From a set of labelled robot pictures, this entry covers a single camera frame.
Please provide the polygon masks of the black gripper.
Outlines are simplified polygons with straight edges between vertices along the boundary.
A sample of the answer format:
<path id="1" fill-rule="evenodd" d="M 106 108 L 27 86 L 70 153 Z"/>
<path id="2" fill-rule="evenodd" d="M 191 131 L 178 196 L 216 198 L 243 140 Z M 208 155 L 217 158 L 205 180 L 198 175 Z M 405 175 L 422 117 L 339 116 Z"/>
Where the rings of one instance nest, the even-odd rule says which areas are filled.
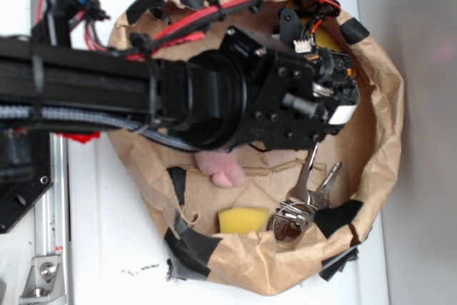
<path id="1" fill-rule="evenodd" d="M 219 51 L 241 87 L 231 109 L 225 149 L 259 141 L 267 149 L 309 150 L 337 135 L 359 103 L 348 54 L 305 41 L 293 9 L 280 14 L 279 35 L 230 26 Z"/>

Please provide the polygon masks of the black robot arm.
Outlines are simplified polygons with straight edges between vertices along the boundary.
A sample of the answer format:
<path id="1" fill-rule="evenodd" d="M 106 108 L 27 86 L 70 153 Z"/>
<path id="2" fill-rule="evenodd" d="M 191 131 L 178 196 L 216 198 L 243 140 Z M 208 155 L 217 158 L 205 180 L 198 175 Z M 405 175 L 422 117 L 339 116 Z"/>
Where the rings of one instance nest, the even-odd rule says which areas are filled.
<path id="1" fill-rule="evenodd" d="M 1 157 L 29 160 L 30 131 L 92 134 L 127 129 L 182 151 L 311 149 L 351 119 L 360 93 L 347 55 L 231 25 L 217 50 L 188 61 L 152 59 L 167 43 L 263 0 L 219 3 L 175 23 L 155 40 L 133 34 L 133 49 L 81 51 L 34 39 L 1 40 Z"/>

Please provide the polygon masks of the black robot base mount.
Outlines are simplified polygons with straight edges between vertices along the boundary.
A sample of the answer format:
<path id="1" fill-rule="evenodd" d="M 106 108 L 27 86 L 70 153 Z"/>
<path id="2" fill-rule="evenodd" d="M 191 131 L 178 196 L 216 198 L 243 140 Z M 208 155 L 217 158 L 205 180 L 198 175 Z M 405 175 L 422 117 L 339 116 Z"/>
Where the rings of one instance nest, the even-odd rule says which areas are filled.
<path id="1" fill-rule="evenodd" d="M 51 135 L 1 131 L 1 233 L 9 233 L 52 186 Z"/>

